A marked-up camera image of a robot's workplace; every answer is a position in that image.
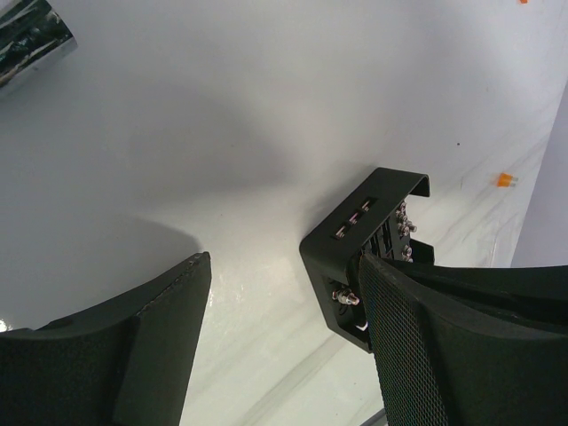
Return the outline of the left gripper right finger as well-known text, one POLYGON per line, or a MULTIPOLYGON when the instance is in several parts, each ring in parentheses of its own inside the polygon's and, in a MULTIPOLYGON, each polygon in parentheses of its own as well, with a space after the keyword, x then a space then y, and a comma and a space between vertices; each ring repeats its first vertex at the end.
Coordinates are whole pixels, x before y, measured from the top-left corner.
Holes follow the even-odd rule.
POLYGON ((566 424, 565 267, 365 255, 359 286, 388 424, 566 424))

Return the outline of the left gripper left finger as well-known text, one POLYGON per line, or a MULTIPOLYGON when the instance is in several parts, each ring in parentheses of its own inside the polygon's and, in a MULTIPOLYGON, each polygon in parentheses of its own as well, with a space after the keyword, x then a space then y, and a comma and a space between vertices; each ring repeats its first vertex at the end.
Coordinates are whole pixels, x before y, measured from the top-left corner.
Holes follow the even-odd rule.
POLYGON ((210 289, 210 255, 38 329, 1 335, 4 425, 177 425, 210 289))

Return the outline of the black fuse box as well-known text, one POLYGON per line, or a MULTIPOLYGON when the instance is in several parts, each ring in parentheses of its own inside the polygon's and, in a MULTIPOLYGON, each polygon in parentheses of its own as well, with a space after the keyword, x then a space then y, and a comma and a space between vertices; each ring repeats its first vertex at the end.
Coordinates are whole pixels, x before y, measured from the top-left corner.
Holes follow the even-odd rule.
POLYGON ((327 327, 370 353, 359 260, 365 255, 434 263, 434 248, 412 238, 406 198, 430 196, 426 174, 375 169, 300 243, 299 251, 327 327))

